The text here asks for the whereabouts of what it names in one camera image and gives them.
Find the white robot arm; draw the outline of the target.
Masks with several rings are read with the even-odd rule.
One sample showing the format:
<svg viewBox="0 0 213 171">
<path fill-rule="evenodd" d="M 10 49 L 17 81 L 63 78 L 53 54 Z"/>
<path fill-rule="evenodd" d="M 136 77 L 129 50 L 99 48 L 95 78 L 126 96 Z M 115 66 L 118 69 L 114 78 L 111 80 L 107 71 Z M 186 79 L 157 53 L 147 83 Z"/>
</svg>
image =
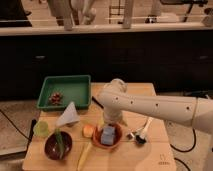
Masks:
<svg viewBox="0 0 213 171">
<path fill-rule="evenodd" d="M 127 84 L 121 79 L 105 84 L 97 99 L 104 107 L 105 123 L 119 122 L 122 112 L 130 111 L 209 134 L 211 140 L 203 171 L 213 171 L 213 99 L 129 94 Z"/>
</svg>

